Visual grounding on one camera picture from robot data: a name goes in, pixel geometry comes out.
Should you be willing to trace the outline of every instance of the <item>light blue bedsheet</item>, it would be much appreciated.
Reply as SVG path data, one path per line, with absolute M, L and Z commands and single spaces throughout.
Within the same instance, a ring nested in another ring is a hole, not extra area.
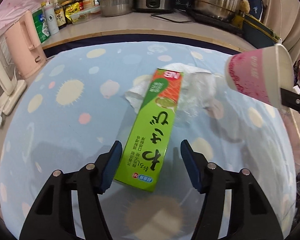
M 136 114 L 124 92 L 156 68 L 183 63 L 216 74 L 212 110 L 175 121 L 153 193 L 113 181 L 99 196 L 114 240 L 189 240 L 204 195 L 192 187 L 180 155 L 193 149 L 223 169 L 251 170 L 269 199 L 286 236 L 294 216 L 296 182 L 292 149 L 276 109 L 230 90 L 223 78 L 229 55 L 181 44 L 125 42 L 62 52 L 37 76 L 9 127 L 0 164 L 0 202 L 8 229 L 18 238 L 43 184 L 56 170 L 77 171 L 125 145 Z M 230 210 L 226 193 L 224 236 Z M 76 195 L 74 220 L 84 237 Z

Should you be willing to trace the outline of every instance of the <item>pink paper cup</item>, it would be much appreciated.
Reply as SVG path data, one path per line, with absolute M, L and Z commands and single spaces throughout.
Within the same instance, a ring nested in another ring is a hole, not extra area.
M 280 88 L 293 92 L 293 66 L 281 45 L 234 55 L 226 62 L 228 86 L 244 95 L 281 109 Z

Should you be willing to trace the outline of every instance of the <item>wooden counter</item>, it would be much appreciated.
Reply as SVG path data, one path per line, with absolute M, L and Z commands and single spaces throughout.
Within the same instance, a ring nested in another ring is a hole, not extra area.
M 239 52 L 255 49 L 244 39 L 215 27 L 199 23 L 172 23 L 150 14 L 130 13 L 117 17 L 102 17 L 100 15 L 86 23 L 69 25 L 51 36 L 42 44 L 43 49 L 64 44 L 70 41 L 82 40 L 98 36 L 115 34 L 161 34 L 190 38 L 220 45 Z M 188 18 L 181 13 L 165 15 L 173 20 L 184 21 Z

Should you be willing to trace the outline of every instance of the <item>curtain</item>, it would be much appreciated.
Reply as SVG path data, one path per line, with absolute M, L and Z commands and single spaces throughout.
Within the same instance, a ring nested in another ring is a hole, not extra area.
M 292 62 L 300 59 L 300 2 L 299 0 L 263 0 L 263 24 L 282 39 Z

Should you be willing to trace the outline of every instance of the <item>yellow package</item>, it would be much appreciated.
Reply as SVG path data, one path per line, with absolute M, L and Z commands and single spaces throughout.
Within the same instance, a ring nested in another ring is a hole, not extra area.
M 66 17 L 71 21 L 70 15 L 80 11 L 80 4 L 78 2 L 74 3 L 68 7 L 65 11 Z

